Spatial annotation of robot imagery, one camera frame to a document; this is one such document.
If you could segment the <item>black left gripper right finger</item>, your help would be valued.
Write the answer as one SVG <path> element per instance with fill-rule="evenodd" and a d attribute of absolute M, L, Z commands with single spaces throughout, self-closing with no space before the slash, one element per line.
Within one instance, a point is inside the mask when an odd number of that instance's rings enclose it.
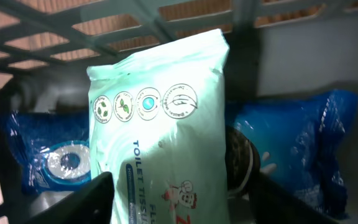
<path fill-rule="evenodd" d="M 250 210 L 260 224 L 337 224 L 289 194 L 266 175 L 258 173 L 249 182 Z"/>

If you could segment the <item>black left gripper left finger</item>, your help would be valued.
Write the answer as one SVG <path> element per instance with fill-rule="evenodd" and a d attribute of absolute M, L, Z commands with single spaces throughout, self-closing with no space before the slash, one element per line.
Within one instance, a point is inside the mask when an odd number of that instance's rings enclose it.
<path fill-rule="evenodd" d="M 114 186 L 112 173 L 103 172 L 60 202 L 31 218 L 30 224 L 109 224 Z"/>

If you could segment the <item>blue Oreo cookie pack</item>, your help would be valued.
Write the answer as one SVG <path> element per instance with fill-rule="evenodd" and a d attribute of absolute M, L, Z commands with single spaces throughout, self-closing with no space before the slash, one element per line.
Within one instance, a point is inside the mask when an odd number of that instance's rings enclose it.
<path fill-rule="evenodd" d="M 258 172 L 318 212 L 345 216 L 347 189 L 336 150 L 356 113 L 357 95 L 332 90 L 307 100 L 226 106 L 227 186 L 249 191 Z M 9 149 L 23 168 L 25 193 L 75 191 L 90 182 L 87 111 L 0 115 Z"/>

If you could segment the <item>mint green tissue pack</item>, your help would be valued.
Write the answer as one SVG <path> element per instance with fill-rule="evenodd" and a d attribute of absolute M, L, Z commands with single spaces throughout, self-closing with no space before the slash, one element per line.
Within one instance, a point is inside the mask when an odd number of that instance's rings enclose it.
<path fill-rule="evenodd" d="M 111 223 L 228 223 L 220 29 L 87 69 L 91 175 Z"/>

